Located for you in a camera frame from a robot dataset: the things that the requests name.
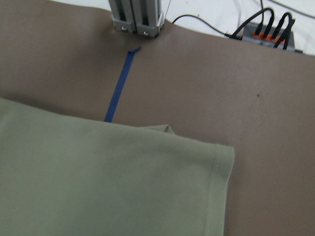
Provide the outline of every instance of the orange connector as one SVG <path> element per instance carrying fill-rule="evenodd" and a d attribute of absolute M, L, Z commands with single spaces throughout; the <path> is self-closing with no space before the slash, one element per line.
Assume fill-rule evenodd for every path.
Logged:
<path fill-rule="evenodd" d="M 259 35 L 256 35 L 255 32 L 252 33 L 253 38 L 262 39 L 262 40 L 270 41 L 270 42 L 277 42 L 277 40 L 280 38 L 280 36 L 277 36 L 275 39 L 272 39 L 271 38 L 272 34 L 267 35 L 266 38 L 264 38 L 263 36 L 264 36 L 264 33 L 260 33 Z"/>

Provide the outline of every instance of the green cloth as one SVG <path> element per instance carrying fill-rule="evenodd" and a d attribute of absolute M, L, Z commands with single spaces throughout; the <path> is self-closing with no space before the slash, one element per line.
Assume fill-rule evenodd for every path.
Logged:
<path fill-rule="evenodd" d="M 233 148 L 166 126 L 0 98 L 0 235 L 221 236 L 233 161 Z"/>

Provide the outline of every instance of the blue tape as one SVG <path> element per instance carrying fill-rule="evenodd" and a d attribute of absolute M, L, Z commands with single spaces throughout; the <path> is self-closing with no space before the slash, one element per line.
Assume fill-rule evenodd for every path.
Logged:
<path fill-rule="evenodd" d="M 112 100 L 110 101 L 107 113 L 106 113 L 106 117 L 105 117 L 105 122 L 112 122 L 117 105 L 118 105 L 118 101 L 120 98 L 120 95 L 122 94 L 131 64 L 132 64 L 132 60 L 134 57 L 134 54 L 136 52 L 138 52 L 141 49 L 141 47 L 137 47 L 133 50 L 129 50 L 127 53 L 127 57 L 123 66 L 123 69 L 120 73 L 119 79 L 117 81 L 113 96 L 112 96 Z"/>

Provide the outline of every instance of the wire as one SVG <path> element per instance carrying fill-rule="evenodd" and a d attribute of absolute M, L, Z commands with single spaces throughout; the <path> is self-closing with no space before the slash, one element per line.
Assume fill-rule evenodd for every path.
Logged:
<path fill-rule="evenodd" d="M 175 23 L 178 19 L 180 19 L 180 18 L 182 18 L 182 17 L 185 17 L 185 16 L 189 16 L 189 17 L 196 18 L 196 19 L 202 21 L 203 23 L 205 23 L 207 26 L 209 26 L 210 28 L 212 28 L 212 29 L 215 30 L 216 32 L 218 32 L 218 33 L 220 33 L 220 34 L 223 34 L 224 36 L 227 36 L 227 37 L 230 36 L 230 34 L 224 33 L 223 31 L 221 31 L 221 30 L 215 28 L 214 26 L 210 25 L 208 22 L 206 22 L 205 20 L 201 19 L 200 17 L 194 16 L 194 15 L 190 15 L 190 14 L 181 15 L 181 16 L 177 17 L 172 23 Z"/>
<path fill-rule="evenodd" d="M 264 9 L 264 5 L 262 4 L 262 0 L 260 0 L 261 10 Z M 264 12 L 261 15 L 261 22 L 264 23 Z"/>
<path fill-rule="evenodd" d="M 256 18 L 257 16 L 259 16 L 260 14 L 262 14 L 262 13 L 265 12 L 265 11 L 270 11 L 270 12 L 271 12 L 271 17 L 270 17 L 270 19 L 269 19 L 269 23 L 268 23 L 268 25 L 267 25 L 267 27 L 266 27 L 266 30 L 265 30 L 264 36 L 263 36 L 264 38 L 266 38 L 267 35 L 268 35 L 269 32 L 270 32 L 270 29 L 271 29 L 271 27 L 272 27 L 272 24 L 273 24 L 274 20 L 275 20 L 275 13 L 274 13 L 273 9 L 271 9 L 271 8 L 269 8 L 269 7 L 260 10 L 259 12 L 253 14 L 251 17 L 249 17 L 247 20 L 245 20 L 245 21 L 237 28 L 237 30 L 235 30 L 235 32 L 234 32 L 229 38 L 235 38 L 235 37 L 237 37 L 236 35 L 237 35 L 249 22 L 251 22 L 254 18 Z"/>
<path fill-rule="evenodd" d="M 168 7 L 167 7 L 167 10 L 166 10 L 166 14 L 165 14 L 164 20 L 166 19 L 166 16 L 167 16 L 167 13 L 168 13 L 168 9 L 169 9 L 170 4 L 171 4 L 171 0 L 169 0 L 169 3 L 168 3 Z"/>
<path fill-rule="evenodd" d="M 285 30 L 283 31 L 283 33 L 281 34 L 280 38 L 277 40 L 276 44 L 274 45 L 274 48 L 277 48 L 280 43 L 285 39 L 285 42 L 284 42 L 284 46 L 283 46 L 283 50 L 286 50 L 287 49 L 287 46 L 289 44 L 289 39 L 290 39 L 290 34 L 291 34 L 291 29 L 292 29 L 292 26 L 295 22 L 295 20 L 292 18 L 292 15 L 289 13 L 289 12 L 286 12 L 282 18 L 280 19 L 280 22 L 279 22 L 279 25 L 280 25 L 280 28 L 283 24 L 282 21 L 284 21 L 285 17 L 288 17 L 289 18 L 289 21 L 288 21 L 288 24 L 287 24 L 287 27 L 285 28 Z"/>
<path fill-rule="evenodd" d="M 307 13 L 305 13 L 305 12 L 296 10 L 296 9 L 290 7 L 290 6 L 286 6 L 286 5 L 282 4 L 282 3 L 277 2 L 277 1 L 274 1 L 274 0 L 268 0 L 268 1 L 273 2 L 274 4 L 277 4 L 277 5 L 279 5 L 279 6 L 282 6 L 282 7 L 284 7 L 284 8 L 287 8 L 287 9 L 289 9 L 289 10 L 291 10 L 291 11 L 294 11 L 294 12 L 296 12 L 296 13 L 298 13 L 298 14 L 301 14 L 301 15 L 303 15 L 303 16 L 306 16 L 306 17 L 309 17 L 309 18 L 312 18 L 312 19 L 315 20 L 315 16 L 312 16 L 312 15 L 309 15 L 309 14 L 307 14 Z"/>
<path fill-rule="evenodd" d="M 275 39 L 278 36 L 278 34 L 281 30 L 281 27 L 284 25 L 284 20 L 286 17 L 289 18 L 289 21 L 292 20 L 292 15 L 289 12 L 286 12 L 285 14 L 283 14 L 281 19 L 279 20 L 277 27 L 275 28 L 274 32 L 272 33 L 272 36 L 271 36 L 272 39 Z"/>

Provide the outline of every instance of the brown mat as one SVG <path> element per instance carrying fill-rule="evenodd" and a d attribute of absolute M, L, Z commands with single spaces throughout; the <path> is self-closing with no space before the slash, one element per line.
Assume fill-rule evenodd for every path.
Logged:
<path fill-rule="evenodd" d="M 1 1 L 0 30 L 1 97 L 96 120 L 142 46 L 114 122 L 235 148 L 225 235 L 315 234 L 315 58 L 171 24 L 147 39 L 116 32 L 110 12 L 43 0 Z"/>

